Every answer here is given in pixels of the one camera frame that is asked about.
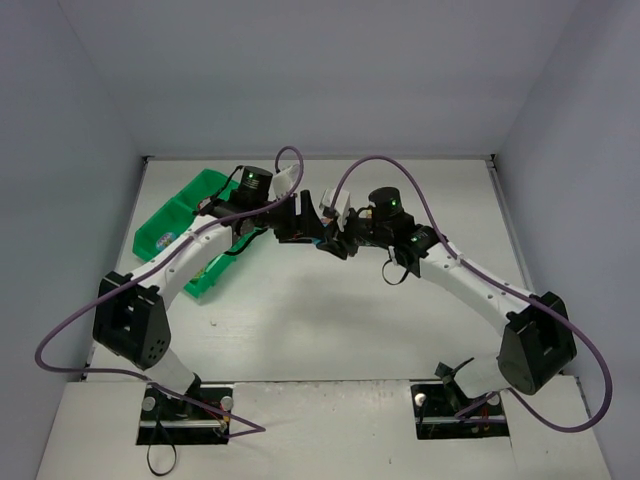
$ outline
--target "white table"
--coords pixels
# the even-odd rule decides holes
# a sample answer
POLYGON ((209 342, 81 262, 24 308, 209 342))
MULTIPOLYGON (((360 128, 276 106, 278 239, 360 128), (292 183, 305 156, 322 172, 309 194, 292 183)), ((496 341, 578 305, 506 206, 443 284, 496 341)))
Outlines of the white table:
MULTIPOLYGON (((244 162, 271 168, 271 162, 244 162)), ((505 280, 521 277, 483 161, 406 161, 442 230, 469 257, 505 280)), ((314 201, 350 162, 312 161, 304 188, 314 201)), ((135 231, 203 168, 225 161, 151 161, 118 264, 140 265, 135 231)), ((380 186, 401 189, 418 221, 425 216, 408 183, 390 165, 369 163, 347 183, 354 205, 380 186)), ((431 378, 438 361, 456 364, 498 348, 493 329, 438 287, 410 278, 389 287, 382 251, 362 249, 341 262, 312 246, 260 237, 202 302, 187 294, 169 318, 172 348, 206 381, 235 385, 235 413, 267 433, 227 446, 179 447, 171 479, 575 479, 608 480, 591 431, 553 432, 508 394, 511 438, 418 441, 410 379, 431 378)), ((130 368, 102 347, 92 366, 130 368)), ((69 384, 38 480, 153 478, 146 447, 135 446, 142 383, 91 375, 69 384)), ((534 407, 564 425, 585 420, 571 377, 558 377, 534 407)), ((153 450, 158 469, 171 459, 153 450)))
MULTIPOLYGON (((246 164, 273 169, 272 161, 246 164)), ((351 161, 307 162, 302 188, 319 203, 351 161)), ((404 161, 423 187, 441 229, 468 257, 521 285, 509 236, 484 161, 404 161)), ((225 173, 236 162, 151 161, 118 262, 141 265, 135 231, 202 169, 225 173)), ((405 210, 426 223, 411 185, 393 166, 369 162, 346 184, 352 205, 397 186, 405 210)), ((207 381, 367 380, 430 378, 439 361, 455 365, 494 352, 495 331, 466 305, 410 277, 390 287, 380 269, 388 258, 362 248, 346 262, 311 245, 279 245, 264 235, 196 302, 180 294, 169 310, 173 350, 207 381)), ((389 276, 399 272, 389 268, 389 276)), ((92 365, 131 368, 98 346, 92 365)), ((90 376, 90 380, 131 380, 90 376)))

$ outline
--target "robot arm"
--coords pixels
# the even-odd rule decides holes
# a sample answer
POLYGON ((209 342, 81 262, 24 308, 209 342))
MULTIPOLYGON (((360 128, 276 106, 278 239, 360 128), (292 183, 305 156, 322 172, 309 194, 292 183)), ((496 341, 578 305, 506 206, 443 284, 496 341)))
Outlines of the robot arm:
MULTIPOLYGON (((273 178, 276 197, 290 188, 296 174, 295 168, 289 168, 273 178)), ((401 265, 407 273, 441 286, 478 312, 502 336, 500 352, 473 359, 456 370, 441 365, 436 372, 443 381, 455 381, 468 398, 507 387, 533 395, 575 357, 573 335, 566 327, 484 282, 460 265, 461 257, 450 258, 436 232, 429 226, 416 224, 404 211, 395 188, 375 190, 369 196, 370 205, 359 211, 351 208, 345 191, 336 199, 336 208, 329 208, 335 191, 327 191, 321 202, 328 217, 324 222, 319 219, 307 190, 299 194, 299 209, 296 198, 290 197, 268 212, 225 222, 225 218, 231 219, 234 214, 269 205, 271 183, 270 172, 246 167, 240 186, 231 191, 229 200, 211 197, 202 202, 191 227, 158 257, 125 277, 115 272, 107 275, 101 283, 100 295, 143 275, 155 262, 189 242, 162 270, 98 307, 94 339, 127 358, 157 383, 197 396, 199 378, 169 348, 171 333, 166 309, 202 266, 226 252, 236 238, 254 228, 270 228, 280 243, 314 243, 316 248, 343 260, 354 256, 362 246, 383 248, 389 253, 389 261, 401 265), (361 217, 363 210, 369 215, 361 217), (212 217, 221 219, 221 224, 196 234, 212 217)), ((449 246, 458 252, 453 245, 449 246)), ((547 293, 538 300, 566 316, 562 300, 554 294, 547 293)))

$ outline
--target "gray wall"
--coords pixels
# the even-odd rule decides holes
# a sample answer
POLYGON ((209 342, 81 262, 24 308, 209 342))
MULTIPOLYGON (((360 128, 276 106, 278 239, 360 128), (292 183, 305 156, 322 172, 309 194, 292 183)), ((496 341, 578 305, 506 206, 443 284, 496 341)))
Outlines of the gray wall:
MULTIPOLYGON (((500 152, 498 170, 539 289, 611 366, 596 433, 615 478, 640 471, 640 2, 583 1, 500 152)), ((572 367, 591 408, 602 379, 586 348, 572 367)))
POLYGON ((61 0, 143 153, 488 154, 578 0, 61 0))
MULTIPOLYGON (((37 343, 95 297, 120 246, 141 170, 121 124, 57 3, 0 1, 2 478, 35 477, 66 382, 35 366, 37 343)), ((83 364, 88 326, 47 358, 83 364)))

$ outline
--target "green plastic tray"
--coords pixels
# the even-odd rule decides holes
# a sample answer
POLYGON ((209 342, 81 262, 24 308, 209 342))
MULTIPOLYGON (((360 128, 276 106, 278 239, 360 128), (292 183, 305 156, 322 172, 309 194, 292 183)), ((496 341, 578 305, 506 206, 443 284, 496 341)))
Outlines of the green plastic tray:
MULTIPOLYGON (((200 172, 136 231, 133 253, 145 262, 155 257, 189 228, 195 218, 193 212, 197 210, 198 203, 213 195, 226 181, 227 176, 215 170, 207 169, 200 172)), ((237 186, 237 182, 231 181, 220 198, 227 200, 229 191, 237 186)), ((232 250, 244 245, 248 237, 249 235, 242 237, 234 244, 232 250)), ((215 285, 222 272, 237 258, 229 255, 214 258, 185 285, 184 289, 195 298, 200 297, 215 285)))

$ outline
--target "green bin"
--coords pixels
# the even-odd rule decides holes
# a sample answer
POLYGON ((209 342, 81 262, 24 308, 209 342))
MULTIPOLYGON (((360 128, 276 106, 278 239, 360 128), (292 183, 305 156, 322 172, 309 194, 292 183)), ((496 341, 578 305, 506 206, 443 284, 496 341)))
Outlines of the green bin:
MULTIPOLYGON (((227 176, 215 170, 203 170, 186 187, 158 210, 140 227, 133 239, 133 253, 148 262, 167 245, 185 232, 193 222, 193 212, 200 201, 213 195, 227 181, 227 176)), ((238 186, 231 181, 220 198, 228 200, 229 191, 238 186)), ((237 250, 247 241, 249 234, 234 244, 231 250, 237 250)), ((215 285, 222 272, 238 257, 220 255, 211 260, 191 279, 184 289, 195 298, 200 297, 209 287, 215 285)))

